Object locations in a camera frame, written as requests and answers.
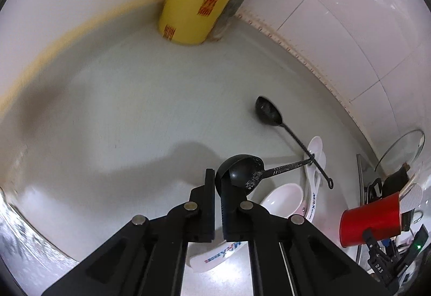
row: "silver screw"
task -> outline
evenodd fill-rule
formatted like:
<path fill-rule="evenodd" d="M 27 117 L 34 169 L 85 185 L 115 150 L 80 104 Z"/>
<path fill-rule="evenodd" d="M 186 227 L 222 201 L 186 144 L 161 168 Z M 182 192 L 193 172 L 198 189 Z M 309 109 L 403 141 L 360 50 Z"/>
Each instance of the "silver screw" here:
<path fill-rule="evenodd" d="M 133 216 L 132 223 L 134 225 L 143 225 L 147 218 L 141 214 L 137 214 L 136 216 Z"/>
<path fill-rule="evenodd" d="M 302 223 L 305 222 L 303 216 L 301 216 L 300 214 L 294 214 L 292 217 L 290 217 L 290 220 L 292 221 L 293 224 L 297 224 L 297 225 L 301 225 Z"/>
<path fill-rule="evenodd" d="M 197 209 L 197 203 L 195 203 L 194 201 L 188 201 L 184 204 L 184 208 L 187 211 L 194 211 Z"/>
<path fill-rule="evenodd" d="M 253 203 L 251 201 L 242 201 L 242 203 L 240 203 L 240 207 L 243 210 L 251 210 L 253 208 Z"/>

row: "red cup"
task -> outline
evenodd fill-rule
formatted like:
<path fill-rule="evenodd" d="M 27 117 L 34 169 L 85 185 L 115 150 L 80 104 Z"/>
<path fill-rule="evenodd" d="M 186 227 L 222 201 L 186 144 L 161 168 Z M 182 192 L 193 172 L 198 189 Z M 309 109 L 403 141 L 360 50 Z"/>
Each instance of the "red cup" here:
<path fill-rule="evenodd" d="M 376 240 L 401 234 L 398 195 L 395 193 L 371 204 L 344 211 L 340 222 L 341 246 L 365 244 L 362 233 L 367 228 L 371 228 Z"/>

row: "black spoon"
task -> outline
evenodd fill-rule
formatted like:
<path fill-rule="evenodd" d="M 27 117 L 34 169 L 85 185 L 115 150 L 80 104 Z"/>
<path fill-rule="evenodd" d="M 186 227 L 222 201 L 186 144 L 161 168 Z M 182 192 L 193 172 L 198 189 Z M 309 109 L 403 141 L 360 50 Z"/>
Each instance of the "black spoon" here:
<path fill-rule="evenodd" d="M 271 103 L 267 98 L 260 96 L 256 99 L 255 104 L 255 110 L 257 117 L 263 124 L 267 124 L 269 126 L 280 126 L 283 127 L 295 141 L 298 143 L 298 145 L 303 149 L 303 151 L 311 158 L 311 154 L 306 148 L 306 146 L 299 140 L 299 138 L 293 133 L 293 131 L 283 123 L 283 117 L 281 116 L 278 109 L 275 107 L 273 103 Z M 323 177 L 325 177 L 326 181 L 328 182 L 329 189 L 333 188 L 333 180 L 328 177 L 328 175 L 325 173 L 323 168 L 319 165 L 319 163 L 316 161 L 316 159 L 312 159 L 312 162 L 316 165 L 316 167 L 319 169 L 320 173 L 322 173 Z"/>
<path fill-rule="evenodd" d="M 220 181 L 229 175 L 231 183 L 244 188 L 245 194 L 250 194 L 262 179 L 285 173 L 301 166 L 308 165 L 312 158 L 265 170 L 261 158 L 253 155 L 240 154 L 228 158 L 217 170 L 216 189 L 220 194 Z"/>

